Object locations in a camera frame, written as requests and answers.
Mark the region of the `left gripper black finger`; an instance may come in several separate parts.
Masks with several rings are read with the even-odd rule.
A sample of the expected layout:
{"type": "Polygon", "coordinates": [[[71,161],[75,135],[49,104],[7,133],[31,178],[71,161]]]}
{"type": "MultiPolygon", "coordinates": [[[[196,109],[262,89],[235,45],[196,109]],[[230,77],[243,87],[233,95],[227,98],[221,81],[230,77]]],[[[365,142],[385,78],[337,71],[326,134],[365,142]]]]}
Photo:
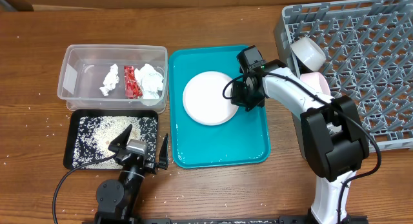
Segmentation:
{"type": "Polygon", "coordinates": [[[108,149],[111,152],[119,152],[121,149],[125,149],[132,131],[132,124],[126,127],[126,129],[118,135],[114,140],[109,143],[108,149]]]}
{"type": "Polygon", "coordinates": [[[163,138],[163,143],[159,151],[157,167],[163,170],[168,168],[168,134],[163,138]]]}

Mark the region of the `white round plate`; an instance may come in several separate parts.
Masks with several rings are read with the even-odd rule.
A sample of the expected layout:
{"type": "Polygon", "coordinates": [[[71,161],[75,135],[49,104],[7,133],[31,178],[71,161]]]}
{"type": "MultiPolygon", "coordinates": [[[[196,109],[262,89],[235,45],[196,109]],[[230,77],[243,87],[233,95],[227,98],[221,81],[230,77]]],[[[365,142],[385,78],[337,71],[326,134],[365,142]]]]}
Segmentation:
{"type": "MultiPolygon", "coordinates": [[[[183,106],[186,113],[196,122],[215,126],[229,121],[237,112],[238,106],[225,99],[223,91],[232,80],[228,75],[207,71],[194,76],[183,91],[183,106]]],[[[230,96],[232,85],[225,90],[230,96]]]]}

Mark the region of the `red snack wrapper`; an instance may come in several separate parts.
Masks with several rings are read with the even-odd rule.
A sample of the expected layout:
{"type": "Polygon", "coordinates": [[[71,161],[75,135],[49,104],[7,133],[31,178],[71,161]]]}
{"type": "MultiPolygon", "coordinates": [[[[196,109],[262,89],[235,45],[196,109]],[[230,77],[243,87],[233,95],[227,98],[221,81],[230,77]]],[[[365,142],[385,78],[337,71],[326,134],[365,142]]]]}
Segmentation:
{"type": "Polygon", "coordinates": [[[143,95],[142,90],[136,81],[134,71],[135,68],[133,66],[124,66],[125,96],[129,99],[137,99],[143,95]]]}

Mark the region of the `small white napkin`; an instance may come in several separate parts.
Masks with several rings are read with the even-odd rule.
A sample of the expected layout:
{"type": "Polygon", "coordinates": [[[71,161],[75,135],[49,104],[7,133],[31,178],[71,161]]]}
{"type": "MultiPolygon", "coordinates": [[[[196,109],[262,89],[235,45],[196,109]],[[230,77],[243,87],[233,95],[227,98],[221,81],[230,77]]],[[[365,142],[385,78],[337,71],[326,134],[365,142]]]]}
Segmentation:
{"type": "Polygon", "coordinates": [[[109,92],[116,88],[116,85],[119,82],[118,73],[119,67],[116,64],[113,64],[110,67],[109,73],[104,78],[103,86],[99,88],[105,97],[108,96],[109,92]]]}

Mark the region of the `white shallow bowl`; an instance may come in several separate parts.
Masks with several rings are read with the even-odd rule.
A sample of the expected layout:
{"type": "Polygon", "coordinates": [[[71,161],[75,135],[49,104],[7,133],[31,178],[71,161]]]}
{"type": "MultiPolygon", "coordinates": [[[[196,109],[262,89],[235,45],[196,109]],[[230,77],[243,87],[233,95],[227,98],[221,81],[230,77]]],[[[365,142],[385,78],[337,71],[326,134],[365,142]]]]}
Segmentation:
{"type": "Polygon", "coordinates": [[[330,95],[330,87],[325,77],[319,72],[311,72],[300,75],[300,80],[312,87],[317,92],[330,95]]]}

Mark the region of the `grey bowl of rice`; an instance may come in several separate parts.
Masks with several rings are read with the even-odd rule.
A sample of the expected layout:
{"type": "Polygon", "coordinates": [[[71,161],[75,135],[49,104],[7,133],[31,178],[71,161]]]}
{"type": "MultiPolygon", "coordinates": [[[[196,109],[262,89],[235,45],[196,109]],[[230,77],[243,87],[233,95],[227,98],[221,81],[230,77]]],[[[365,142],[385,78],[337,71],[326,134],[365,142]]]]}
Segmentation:
{"type": "Polygon", "coordinates": [[[303,37],[291,44],[295,56],[312,72],[318,72],[325,63],[324,51],[309,37],[303,37]]]}

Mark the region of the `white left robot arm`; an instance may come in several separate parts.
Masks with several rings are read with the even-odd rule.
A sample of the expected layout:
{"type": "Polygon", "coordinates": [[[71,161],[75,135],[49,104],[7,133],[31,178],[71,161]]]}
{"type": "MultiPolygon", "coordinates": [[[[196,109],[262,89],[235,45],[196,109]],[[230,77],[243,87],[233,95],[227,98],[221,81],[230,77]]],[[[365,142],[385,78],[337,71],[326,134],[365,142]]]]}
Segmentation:
{"type": "Polygon", "coordinates": [[[145,175],[156,175],[159,169],[168,168],[167,136],[163,139],[159,160],[151,161],[147,158],[148,145],[131,139],[131,132],[132,125],[129,125],[109,144],[108,149],[122,169],[117,179],[108,179],[98,186],[94,223],[141,223],[133,211],[145,175]]]}

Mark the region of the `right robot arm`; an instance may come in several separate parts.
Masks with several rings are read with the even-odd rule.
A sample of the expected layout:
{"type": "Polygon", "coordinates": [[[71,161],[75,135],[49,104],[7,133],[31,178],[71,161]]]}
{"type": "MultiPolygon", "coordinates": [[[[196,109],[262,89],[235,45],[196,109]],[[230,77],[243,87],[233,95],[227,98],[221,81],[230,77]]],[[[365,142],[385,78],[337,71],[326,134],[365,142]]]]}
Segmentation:
{"type": "Polygon", "coordinates": [[[356,176],[369,149],[357,108],[347,96],[333,98],[315,91],[276,59],[241,61],[240,76],[231,80],[228,99],[247,111],[266,98],[279,101],[301,123],[302,153],[316,174],[316,196],[308,214],[296,223],[367,223],[345,207],[350,178],[356,176]]]}

